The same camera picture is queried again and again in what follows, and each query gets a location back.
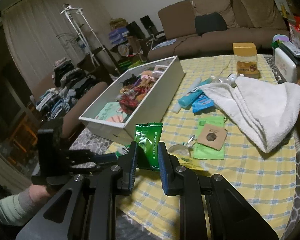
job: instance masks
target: speaker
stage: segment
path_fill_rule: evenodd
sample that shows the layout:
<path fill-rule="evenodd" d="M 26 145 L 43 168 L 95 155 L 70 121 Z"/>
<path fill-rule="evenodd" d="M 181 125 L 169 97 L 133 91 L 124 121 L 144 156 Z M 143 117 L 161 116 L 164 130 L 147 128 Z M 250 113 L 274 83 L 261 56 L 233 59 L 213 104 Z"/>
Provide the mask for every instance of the speaker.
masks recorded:
<path fill-rule="evenodd" d="M 136 22 L 128 24 L 126 28 L 131 36 L 137 37 L 138 39 L 144 39 L 146 37 Z"/>
<path fill-rule="evenodd" d="M 140 18 L 140 21 L 149 33 L 149 35 L 153 34 L 155 36 L 158 33 L 157 28 L 154 26 L 154 23 L 151 21 L 148 15 Z"/>

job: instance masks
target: white storage bin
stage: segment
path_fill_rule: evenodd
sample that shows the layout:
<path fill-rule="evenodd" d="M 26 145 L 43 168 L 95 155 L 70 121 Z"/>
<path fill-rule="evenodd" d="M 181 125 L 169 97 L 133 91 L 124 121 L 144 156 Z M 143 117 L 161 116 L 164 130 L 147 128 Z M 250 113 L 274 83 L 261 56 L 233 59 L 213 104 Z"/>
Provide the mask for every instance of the white storage bin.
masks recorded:
<path fill-rule="evenodd" d="M 168 67 L 125 123 L 95 119 L 107 103 L 116 101 L 116 97 L 122 88 L 121 82 L 130 78 L 132 74 L 138 76 L 143 71 L 156 65 Z M 161 121 L 184 75 L 178 56 L 128 69 L 87 108 L 79 117 L 79 120 L 95 135 L 120 144 L 130 144 L 134 140 L 135 125 L 137 123 Z"/>

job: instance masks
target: green snack wrapper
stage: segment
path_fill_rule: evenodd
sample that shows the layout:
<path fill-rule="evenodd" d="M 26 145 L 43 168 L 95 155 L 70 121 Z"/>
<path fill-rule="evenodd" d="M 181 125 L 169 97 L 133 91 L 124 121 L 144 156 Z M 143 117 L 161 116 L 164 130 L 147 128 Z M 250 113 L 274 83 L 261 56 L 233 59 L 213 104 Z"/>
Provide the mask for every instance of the green snack wrapper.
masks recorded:
<path fill-rule="evenodd" d="M 138 155 L 138 168 L 146 170 L 159 170 L 158 143 L 160 141 L 163 123 L 136 124 L 134 140 L 143 149 Z"/>

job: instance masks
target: dark gray pillow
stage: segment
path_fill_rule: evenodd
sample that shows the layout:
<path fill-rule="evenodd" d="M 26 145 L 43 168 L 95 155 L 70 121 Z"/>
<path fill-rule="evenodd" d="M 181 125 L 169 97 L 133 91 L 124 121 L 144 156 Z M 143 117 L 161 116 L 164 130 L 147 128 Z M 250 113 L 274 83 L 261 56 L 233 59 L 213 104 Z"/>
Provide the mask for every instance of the dark gray pillow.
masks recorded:
<path fill-rule="evenodd" d="M 228 29 L 226 21 L 217 12 L 196 16 L 194 26 L 199 36 L 208 32 L 225 31 Z"/>

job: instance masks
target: yellow lid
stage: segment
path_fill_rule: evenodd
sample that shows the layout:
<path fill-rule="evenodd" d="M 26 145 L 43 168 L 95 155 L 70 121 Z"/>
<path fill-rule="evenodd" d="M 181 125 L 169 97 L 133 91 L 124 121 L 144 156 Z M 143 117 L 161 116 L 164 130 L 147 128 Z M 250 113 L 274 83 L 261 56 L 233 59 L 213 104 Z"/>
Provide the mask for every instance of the yellow lid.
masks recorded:
<path fill-rule="evenodd" d="M 233 43 L 233 53 L 240 57 L 251 57 L 257 55 L 257 48 L 253 42 Z"/>

